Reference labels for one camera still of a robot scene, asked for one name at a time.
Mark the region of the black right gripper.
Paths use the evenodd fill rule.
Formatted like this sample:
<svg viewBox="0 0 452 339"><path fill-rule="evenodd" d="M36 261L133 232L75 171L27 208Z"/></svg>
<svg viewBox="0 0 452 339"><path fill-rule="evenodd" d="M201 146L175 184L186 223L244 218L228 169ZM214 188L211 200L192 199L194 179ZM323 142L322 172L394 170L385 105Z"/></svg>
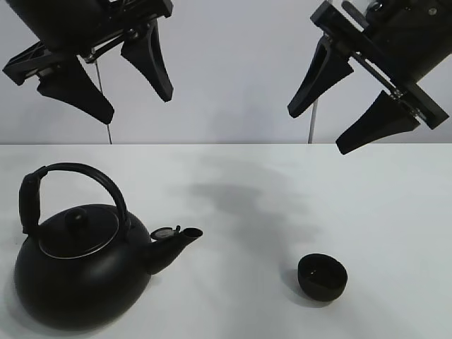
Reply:
<svg viewBox="0 0 452 339"><path fill-rule="evenodd" d="M366 144L414 131L420 118L430 129L448 114L419 81L451 54L450 1L371 1L359 11L350 1L324 1L311 15L323 36L304 80L287 106L299 117L320 96L353 73L355 59L381 91L366 112L336 140L346 155Z"/></svg>

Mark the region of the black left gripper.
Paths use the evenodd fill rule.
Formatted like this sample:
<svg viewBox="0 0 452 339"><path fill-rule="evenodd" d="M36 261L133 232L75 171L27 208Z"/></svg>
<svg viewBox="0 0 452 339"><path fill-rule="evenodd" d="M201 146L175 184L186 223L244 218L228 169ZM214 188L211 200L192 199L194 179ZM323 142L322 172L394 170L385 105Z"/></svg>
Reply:
<svg viewBox="0 0 452 339"><path fill-rule="evenodd" d="M90 63L114 46L149 82L163 102L173 96L160 47L158 18L172 15L171 1L9 1L38 42L11 58L3 72L22 85L31 76L37 91L74 106L103 124L114 108L79 62Z"/></svg>

